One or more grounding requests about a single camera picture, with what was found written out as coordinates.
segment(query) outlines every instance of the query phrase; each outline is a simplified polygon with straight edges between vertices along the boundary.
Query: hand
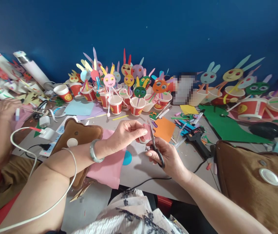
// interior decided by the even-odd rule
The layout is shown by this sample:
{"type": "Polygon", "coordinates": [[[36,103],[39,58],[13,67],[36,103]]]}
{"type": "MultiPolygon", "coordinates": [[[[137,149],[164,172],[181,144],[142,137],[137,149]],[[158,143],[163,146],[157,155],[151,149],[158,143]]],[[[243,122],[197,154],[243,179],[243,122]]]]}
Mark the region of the hand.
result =
{"type": "Polygon", "coordinates": [[[6,98],[0,101],[0,119],[11,120],[17,108],[22,107],[20,100],[6,98]]]}
{"type": "Polygon", "coordinates": [[[108,146],[111,147],[114,152],[118,152],[130,145],[134,140],[139,142],[139,137],[143,137],[147,133],[148,130],[137,120],[121,121],[113,135],[108,138],[108,146]]]}
{"type": "MultiPolygon", "coordinates": [[[[164,172],[167,175],[177,181],[188,174],[188,169],[183,165],[183,162],[173,145],[159,137],[155,138],[155,145],[163,156],[165,163],[164,172]]],[[[149,157],[150,162],[154,162],[154,164],[161,163],[158,154],[155,151],[149,150],[145,154],[149,157]]]]}

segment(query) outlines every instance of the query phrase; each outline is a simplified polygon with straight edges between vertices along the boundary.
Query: scissor handle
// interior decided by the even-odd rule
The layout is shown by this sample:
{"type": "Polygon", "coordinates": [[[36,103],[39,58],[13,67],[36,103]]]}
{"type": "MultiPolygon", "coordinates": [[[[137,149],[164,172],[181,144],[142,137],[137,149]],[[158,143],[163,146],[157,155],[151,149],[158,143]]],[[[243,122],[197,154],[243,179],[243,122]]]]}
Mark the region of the scissor handle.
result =
{"type": "Polygon", "coordinates": [[[158,148],[155,148],[153,145],[151,145],[151,150],[154,150],[157,153],[159,159],[161,160],[161,164],[158,163],[158,165],[161,168],[165,168],[165,162],[164,162],[163,156],[162,156],[161,152],[158,150],[158,148]]]}

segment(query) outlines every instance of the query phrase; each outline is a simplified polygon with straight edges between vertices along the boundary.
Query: gray table surface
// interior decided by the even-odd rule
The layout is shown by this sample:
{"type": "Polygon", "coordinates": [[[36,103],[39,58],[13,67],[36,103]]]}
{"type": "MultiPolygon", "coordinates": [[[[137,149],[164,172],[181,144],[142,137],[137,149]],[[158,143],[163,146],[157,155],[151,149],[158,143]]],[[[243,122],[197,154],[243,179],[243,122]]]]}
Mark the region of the gray table surface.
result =
{"type": "MultiPolygon", "coordinates": [[[[173,106],[172,109],[164,116],[165,118],[173,121],[171,117],[174,117],[174,114],[177,112],[181,112],[181,109],[179,106],[173,106]]],[[[123,109],[120,115],[113,115],[109,118],[107,116],[102,116],[94,119],[90,119],[89,124],[90,125],[100,125],[103,128],[115,130],[118,126],[119,122],[121,120],[127,120],[127,119],[135,119],[138,120],[140,123],[146,123],[147,119],[149,117],[149,113],[142,112],[139,117],[132,116],[129,110],[123,109]],[[112,119],[121,117],[124,115],[129,115],[128,117],[124,117],[119,120],[112,121],[112,119]]],[[[52,119],[52,124],[49,126],[50,128],[56,130],[58,126],[62,123],[62,121],[65,119],[65,117],[59,118],[58,123],[54,122],[52,119]]],[[[218,141],[218,137],[215,135],[215,133],[212,131],[210,125],[206,121],[205,118],[201,118],[199,121],[200,125],[205,127],[205,130],[207,132],[207,137],[212,143],[216,143],[218,141]]],[[[247,126],[241,126],[243,129],[247,130],[247,126]]],[[[179,128],[176,127],[173,137],[176,139],[178,134],[179,128]]],[[[34,138],[34,132],[31,132],[21,143],[20,146],[22,148],[29,148],[32,145],[35,144],[46,144],[46,140],[36,137],[34,138]]],[[[255,152],[261,152],[266,151],[264,146],[262,144],[249,144],[249,143],[237,143],[234,142],[234,145],[237,146],[243,146],[246,148],[249,148],[255,152]]],[[[153,165],[147,156],[145,156],[145,145],[140,144],[137,142],[132,142],[128,147],[127,150],[132,154],[132,161],[127,166],[122,166],[121,169],[121,176],[120,176],[120,184],[127,186],[127,187],[133,187],[136,186],[143,181],[152,178],[152,177],[159,177],[159,178],[166,178],[168,177],[163,170],[158,165],[153,165]]],[[[32,152],[38,155],[38,153],[41,151],[39,147],[34,147],[32,149],[32,152]]],[[[186,166],[190,171],[194,171],[197,166],[203,161],[202,158],[199,156],[193,145],[183,143],[178,148],[178,153],[186,166]]],[[[26,157],[24,152],[15,149],[13,151],[13,154],[26,157]]],[[[218,182],[217,175],[214,174],[214,167],[211,166],[210,170],[206,170],[206,167],[209,162],[213,163],[213,159],[209,159],[208,162],[204,163],[202,167],[197,171],[197,175],[202,178],[205,182],[207,182],[210,186],[212,186],[214,189],[220,191],[220,186],[218,182]]],[[[194,203],[193,199],[190,197],[190,195],[182,188],[180,187],[174,180],[150,180],[146,182],[145,184],[138,187],[138,189],[141,189],[143,191],[153,193],[156,195],[164,196],[167,198],[179,200],[186,203],[194,203]]]]}

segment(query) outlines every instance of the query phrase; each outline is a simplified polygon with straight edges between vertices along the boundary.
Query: scissors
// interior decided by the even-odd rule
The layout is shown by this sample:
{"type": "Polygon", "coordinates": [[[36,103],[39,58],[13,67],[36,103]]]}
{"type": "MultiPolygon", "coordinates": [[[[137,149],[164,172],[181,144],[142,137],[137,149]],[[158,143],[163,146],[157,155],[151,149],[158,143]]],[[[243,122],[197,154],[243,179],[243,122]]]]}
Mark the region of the scissors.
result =
{"type": "Polygon", "coordinates": [[[159,159],[161,160],[161,163],[162,164],[159,164],[158,165],[161,167],[161,168],[164,168],[165,167],[165,163],[164,163],[164,159],[163,159],[163,156],[162,154],[160,153],[160,151],[158,150],[158,148],[156,148],[156,145],[155,145],[155,138],[154,138],[154,134],[153,134],[153,128],[152,128],[152,123],[151,123],[151,120],[148,119],[148,122],[149,122],[149,125],[150,125],[150,128],[151,128],[151,139],[152,139],[152,145],[150,146],[151,150],[154,150],[157,154],[158,154],[158,157],[159,159]]]}

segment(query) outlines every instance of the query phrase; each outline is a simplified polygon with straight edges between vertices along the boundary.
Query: bracelet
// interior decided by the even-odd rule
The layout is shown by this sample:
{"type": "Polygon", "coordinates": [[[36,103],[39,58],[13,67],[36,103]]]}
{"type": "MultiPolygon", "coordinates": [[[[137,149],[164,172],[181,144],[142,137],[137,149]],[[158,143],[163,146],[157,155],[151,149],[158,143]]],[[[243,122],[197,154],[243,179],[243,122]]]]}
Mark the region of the bracelet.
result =
{"type": "Polygon", "coordinates": [[[102,159],[97,159],[96,158],[96,155],[95,155],[95,153],[94,153],[94,144],[97,142],[97,141],[99,141],[100,139],[94,139],[92,142],[91,142],[91,145],[90,145],[90,157],[91,157],[91,159],[94,161],[94,162],[96,162],[96,163],[100,163],[100,162],[102,162],[103,160],[104,160],[104,158],[102,158],[102,159]]]}

